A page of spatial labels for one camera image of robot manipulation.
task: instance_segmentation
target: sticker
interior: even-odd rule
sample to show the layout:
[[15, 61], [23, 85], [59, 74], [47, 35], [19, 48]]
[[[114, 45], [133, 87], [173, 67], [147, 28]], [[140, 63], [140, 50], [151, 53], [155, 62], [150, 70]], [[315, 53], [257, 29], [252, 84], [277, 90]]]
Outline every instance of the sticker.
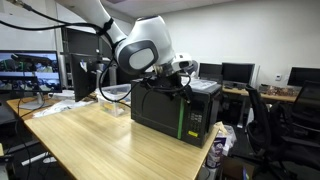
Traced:
[[198, 133], [192, 132], [192, 131], [188, 131], [188, 134], [194, 137], [198, 137]]

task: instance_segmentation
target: monitor screen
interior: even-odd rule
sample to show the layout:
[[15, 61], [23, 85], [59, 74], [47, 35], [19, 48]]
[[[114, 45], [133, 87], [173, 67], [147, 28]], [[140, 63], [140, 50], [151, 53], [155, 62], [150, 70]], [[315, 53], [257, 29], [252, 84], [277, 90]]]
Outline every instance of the monitor screen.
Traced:
[[200, 63], [199, 77], [205, 76], [206, 74], [221, 75], [221, 73], [222, 73], [221, 64]]
[[95, 91], [97, 61], [97, 56], [71, 54], [70, 67], [76, 102]]
[[57, 52], [1, 50], [0, 90], [62, 92]]
[[223, 81], [249, 84], [254, 64], [222, 63]]
[[320, 82], [320, 69], [292, 67], [288, 85], [302, 87], [304, 81]]

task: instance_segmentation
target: ceiling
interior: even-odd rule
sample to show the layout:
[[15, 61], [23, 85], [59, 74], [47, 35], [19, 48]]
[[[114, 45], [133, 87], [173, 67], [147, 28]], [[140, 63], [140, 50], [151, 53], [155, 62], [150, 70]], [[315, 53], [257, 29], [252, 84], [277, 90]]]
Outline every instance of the ceiling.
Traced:
[[138, 18], [235, 0], [100, 0], [104, 6]]

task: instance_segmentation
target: robotic arm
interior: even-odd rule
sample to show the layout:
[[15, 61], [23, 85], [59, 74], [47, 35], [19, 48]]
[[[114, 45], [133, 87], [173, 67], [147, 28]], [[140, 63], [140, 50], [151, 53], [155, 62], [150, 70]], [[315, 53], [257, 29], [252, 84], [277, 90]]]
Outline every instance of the robotic arm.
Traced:
[[188, 54], [175, 54], [169, 32], [160, 16], [139, 18], [126, 36], [102, 6], [100, 0], [55, 0], [88, 23], [103, 28], [106, 41], [120, 68], [128, 74], [141, 74], [153, 66], [166, 77], [192, 64]]

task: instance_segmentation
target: light wood tabletop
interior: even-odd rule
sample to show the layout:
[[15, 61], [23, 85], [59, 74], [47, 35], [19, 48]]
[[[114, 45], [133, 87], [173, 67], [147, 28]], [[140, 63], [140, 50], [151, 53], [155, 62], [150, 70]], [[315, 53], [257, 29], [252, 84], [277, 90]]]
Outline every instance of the light wood tabletop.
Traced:
[[[55, 104], [57, 102], [59, 102], [60, 100], [54, 100], [54, 99], [48, 99], [48, 96], [44, 96], [45, 97], [45, 102], [48, 104]], [[43, 108], [39, 108], [37, 110], [28, 110], [28, 109], [19, 109], [18, 110], [18, 105], [22, 105], [24, 103], [30, 102], [30, 101], [34, 101], [36, 100], [36, 97], [27, 97], [27, 98], [23, 98], [21, 101], [20, 99], [11, 99], [7, 101], [7, 104], [10, 106], [10, 108], [16, 113], [16, 115], [18, 115], [19, 117], [21, 117], [22, 120], [28, 120], [31, 119], [33, 117], [33, 114], [36, 112], [40, 112], [45, 110], [48, 107], [43, 107]]]
[[195, 179], [216, 135], [198, 148], [97, 103], [25, 124], [75, 179], [90, 180]]
[[[248, 96], [248, 92], [245, 89], [227, 89], [225, 87], [222, 88], [222, 91], [225, 93], [232, 93], [232, 94], [239, 94], [243, 96]], [[296, 100], [296, 96], [278, 96], [278, 95], [268, 95], [268, 94], [260, 94], [262, 98], [264, 99], [271, 99], [276, 101], [286, 101], [286, 102], [294, 102]]]

